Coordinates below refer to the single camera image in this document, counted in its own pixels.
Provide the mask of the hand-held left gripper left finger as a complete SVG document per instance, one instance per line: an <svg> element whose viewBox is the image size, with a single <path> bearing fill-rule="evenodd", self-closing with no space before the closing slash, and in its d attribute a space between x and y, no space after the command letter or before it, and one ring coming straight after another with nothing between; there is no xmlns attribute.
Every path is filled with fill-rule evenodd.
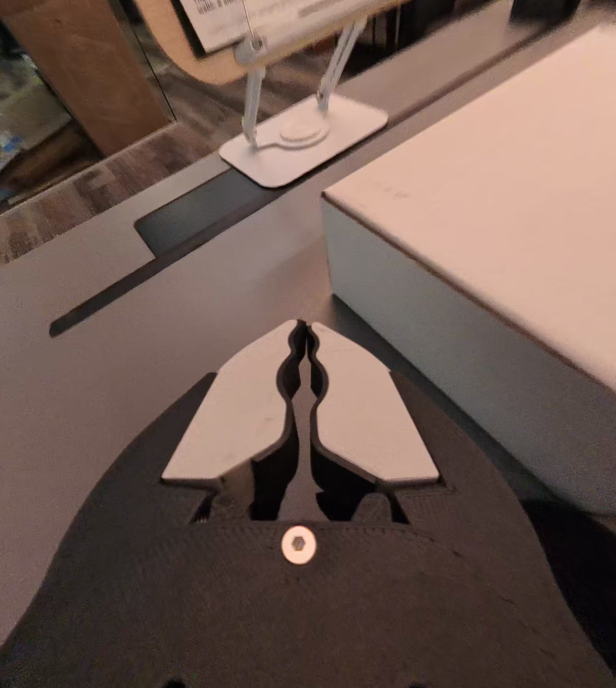
<svg viewBox="0 0 616 688"><path fill-rule="evenodd" d="M219 368L161 479L279 511L298 464L293 397L306 323L288 320Z"/></svg>

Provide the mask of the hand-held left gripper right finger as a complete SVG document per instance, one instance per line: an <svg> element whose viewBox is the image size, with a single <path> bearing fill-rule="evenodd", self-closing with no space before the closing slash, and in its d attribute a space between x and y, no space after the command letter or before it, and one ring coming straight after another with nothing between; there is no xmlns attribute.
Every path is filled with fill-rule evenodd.
<svg viewBox="0 0 616 688"><path fill-rule="evenodd" d="M434 463L393 380L366 348L313 322L311 361L311 472L338 503L368 493L439 483Z"/></svg>

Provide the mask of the white cardboard mailer box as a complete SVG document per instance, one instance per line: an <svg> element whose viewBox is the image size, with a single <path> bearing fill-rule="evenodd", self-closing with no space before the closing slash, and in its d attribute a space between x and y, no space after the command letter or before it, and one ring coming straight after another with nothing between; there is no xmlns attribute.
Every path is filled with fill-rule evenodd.
<svg viewBox="0 0 616 688"><path fill-rule="evenodd" d="M616 517L616 20L323 193L334 294L550 491Z"/></svg>

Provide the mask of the pile of plastic packaging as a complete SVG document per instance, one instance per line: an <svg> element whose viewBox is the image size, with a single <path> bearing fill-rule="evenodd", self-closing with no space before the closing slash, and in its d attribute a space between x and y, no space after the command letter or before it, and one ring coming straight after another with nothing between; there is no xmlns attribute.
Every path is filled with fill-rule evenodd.
<svg viewBox="0 0 616 688"><path fill-rule="evenodd" d="M99 151L0 17L0 207L99 159Z"/></svg>

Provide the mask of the printed instruction sheet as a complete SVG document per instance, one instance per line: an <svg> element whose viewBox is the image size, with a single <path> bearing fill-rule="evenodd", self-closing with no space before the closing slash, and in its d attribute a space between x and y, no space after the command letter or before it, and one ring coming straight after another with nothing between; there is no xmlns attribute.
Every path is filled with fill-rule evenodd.
<svg viewBox="0 0 616 688"><path fill-rule="evenodd" d="M366 1L172 1L185 34L200 55L237 45L249 35L303 37L361 10Z"/></svg>

